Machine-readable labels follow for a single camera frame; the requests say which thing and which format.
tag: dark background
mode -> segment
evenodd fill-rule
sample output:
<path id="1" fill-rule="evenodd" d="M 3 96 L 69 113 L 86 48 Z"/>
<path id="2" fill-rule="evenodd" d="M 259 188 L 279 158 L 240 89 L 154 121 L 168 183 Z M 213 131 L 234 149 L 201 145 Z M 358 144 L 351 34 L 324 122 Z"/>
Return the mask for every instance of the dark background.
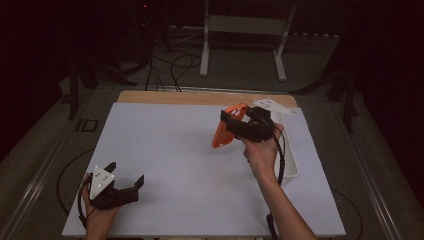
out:
<path id="1" fill-rule="evenodd" d="M 168 24 L 202 26 L 201 2 L 170 1 L 164 14 Z M 218 4 L 215 10 L 228 11 L 233 7 L 228 2 Z M 87 53 L 97 51 L 113 57 L 114 51 L 111 39 L 98 38 L 105 29 L 93 27 L 102 26 L 103 21 L 97 1 L 8 0 L 0 4 L 3 159 L 61 98 L 57 83 L 69 75 L 70 49 L 74 49 L 75 43 L 86 44 L 82 51 Z M 242 10 L 242 15 L 278 14 L 260 11 L 249 4 Z M 292 33 L 309 33 L 309 37 L 313 33 L 342 36 L 330 64 L 356 69 L 356 90 L 363 93 L 368 109 L 422 205 L 423 12 L 422 3 L 304 3 L 299 4 L 291 29 Z"/>

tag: person's left hand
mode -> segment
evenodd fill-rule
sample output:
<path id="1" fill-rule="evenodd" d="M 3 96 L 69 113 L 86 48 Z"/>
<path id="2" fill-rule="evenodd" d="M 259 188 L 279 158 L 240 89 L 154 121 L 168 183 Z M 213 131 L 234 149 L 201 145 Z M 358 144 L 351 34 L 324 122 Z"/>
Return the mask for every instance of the person's left hand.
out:
<path id="1" fill-rule="evenodd" d="M 88 186 L 86 185 L 82 191 L 82 198 L 85 203 L 87 215 L 86 240 L 104 240 L 112 228 L 113 221 L 115 220 L 116 214 L 118 213 L 120 207 L 116 207 L 110 210 L 96 209 L 90 205 L 88 194 Z"/>

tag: floor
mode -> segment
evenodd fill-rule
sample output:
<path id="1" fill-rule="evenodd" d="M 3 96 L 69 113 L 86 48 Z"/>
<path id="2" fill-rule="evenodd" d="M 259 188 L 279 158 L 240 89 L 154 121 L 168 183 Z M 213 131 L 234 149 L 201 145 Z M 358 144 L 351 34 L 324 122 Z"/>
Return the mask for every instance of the floor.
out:
<path id="1" fill-rule="evenodd" d="M 202 41 L 198 32 L 172 30 L 171 52 L 158 44 L 148 90 L 176 91 L 180 87 L 182 91 L 287 94 L 319 78 L 338 41 L 291 36 L 283 54 L 288 79 L 279 82 L 272 44 L 224 44 L 222 35 L 216 35 L 211 41 L 208 76 L 200 77 L 196 65 Z M 197 57 L 178 58 L 187 53 Z M 120 91 L 144 90 L 149 69 L 128 77 L 138 83 L 134 87 L 97 75 L 97 89 L 80 84 L 80 107 L 73 120 L 67 119 L 69 105 L 58 102 L 27 133 L 0 165 L 0 192 L 8 193 L 0 198 L 1 239 L 67 239 L 61 236 L 66 210 L 75 198 L 110 107 Z M 175 86 L 172 76 L 180 75 Z M 61 83 L 64 94 L 69 91 L 68 84 L 68 79 Z M 295 98 L 305 114 L 346 229 L 345 236 L 334 239 L 424 239 L 423 209 L 361 94 L 355 95 L 357 116 L 352 119 L 353 133 L 349 133 L 341 120 L 343 104 L 328 102 L 328 89 L 325 85 Z M 78 131 L 81 119 L 96 120 L 99 126 L 93 132 Z"/>

